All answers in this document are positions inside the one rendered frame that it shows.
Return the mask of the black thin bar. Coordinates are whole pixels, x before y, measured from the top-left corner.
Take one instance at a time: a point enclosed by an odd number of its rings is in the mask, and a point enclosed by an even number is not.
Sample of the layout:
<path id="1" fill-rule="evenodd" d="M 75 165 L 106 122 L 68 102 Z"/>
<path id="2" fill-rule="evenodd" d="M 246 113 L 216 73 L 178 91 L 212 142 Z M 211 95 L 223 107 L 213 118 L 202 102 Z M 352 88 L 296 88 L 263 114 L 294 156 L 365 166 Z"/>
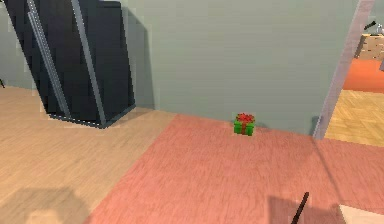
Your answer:
<path id="1" fill-rule="evenodd" d="M 298 224 L 298 221 L 300 219 L 300 215 L 306 205 L 306 202 L 308 200 L 308 197 L 309 197 L 310 193 L 309 192 L 305 192 L 304 195 L 303 195 L 303 198 L 302 198 L 302 201 L 300 202 L 297 210 L 296 210 L 296 213 L 295 215 L 293 216 L 293 219 L 292 219 L 292 222 L 291 224 Z"/>

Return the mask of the black fridge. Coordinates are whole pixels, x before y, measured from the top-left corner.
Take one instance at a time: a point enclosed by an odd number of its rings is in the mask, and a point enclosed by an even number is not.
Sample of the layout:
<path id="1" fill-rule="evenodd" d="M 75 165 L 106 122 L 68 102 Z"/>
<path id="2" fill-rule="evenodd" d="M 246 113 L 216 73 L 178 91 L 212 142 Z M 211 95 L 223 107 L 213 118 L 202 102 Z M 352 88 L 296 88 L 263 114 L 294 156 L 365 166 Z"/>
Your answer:
<path id="1" fill-rule="evenodd" d="M 100 125 L 71 0 L 2 0 L 45 112 L 52 118 L 106 128 L 135 107 L 122 6 L 79 0 L 106 124 Z M 28 12 L 37 12 L 61 83 L 70 118 L 60 109 Z"/>

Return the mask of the light wooden table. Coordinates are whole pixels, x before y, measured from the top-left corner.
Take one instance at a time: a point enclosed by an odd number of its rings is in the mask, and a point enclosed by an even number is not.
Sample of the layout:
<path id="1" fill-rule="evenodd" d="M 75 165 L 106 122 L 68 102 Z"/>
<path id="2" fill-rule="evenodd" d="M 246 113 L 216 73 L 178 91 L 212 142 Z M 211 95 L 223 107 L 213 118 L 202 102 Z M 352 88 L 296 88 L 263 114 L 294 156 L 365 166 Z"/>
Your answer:
<path id="1" fill-rule="evenodd" d="M 384 60 L 384 35 L 363 34 L 355 52 L 361 60 Z"/>

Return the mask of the cream flat panel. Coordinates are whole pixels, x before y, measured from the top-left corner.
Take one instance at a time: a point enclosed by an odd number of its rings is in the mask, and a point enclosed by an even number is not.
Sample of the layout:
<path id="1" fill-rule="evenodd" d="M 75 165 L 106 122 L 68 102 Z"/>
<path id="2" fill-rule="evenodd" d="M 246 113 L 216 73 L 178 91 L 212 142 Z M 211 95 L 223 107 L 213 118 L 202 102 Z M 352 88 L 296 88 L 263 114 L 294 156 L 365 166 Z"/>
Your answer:
<path id="1" fill-rule="evenodd" d="M 345 224 L 384 224 L 384 215 L 340 205 Z"/>

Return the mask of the green gift box red ribbon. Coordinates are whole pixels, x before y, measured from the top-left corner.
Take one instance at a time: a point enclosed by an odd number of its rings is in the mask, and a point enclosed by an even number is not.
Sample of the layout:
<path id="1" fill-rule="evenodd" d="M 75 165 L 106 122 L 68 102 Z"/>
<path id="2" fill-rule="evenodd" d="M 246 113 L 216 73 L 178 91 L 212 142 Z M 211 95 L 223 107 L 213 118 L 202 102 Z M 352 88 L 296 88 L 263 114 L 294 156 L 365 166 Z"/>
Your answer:
<path id="1" fill-rule="evenodd" d="M 255 127 L 255 117 L 251 114 L 239 113 L 234 120 L 236 134 L 252 136 Z"/>

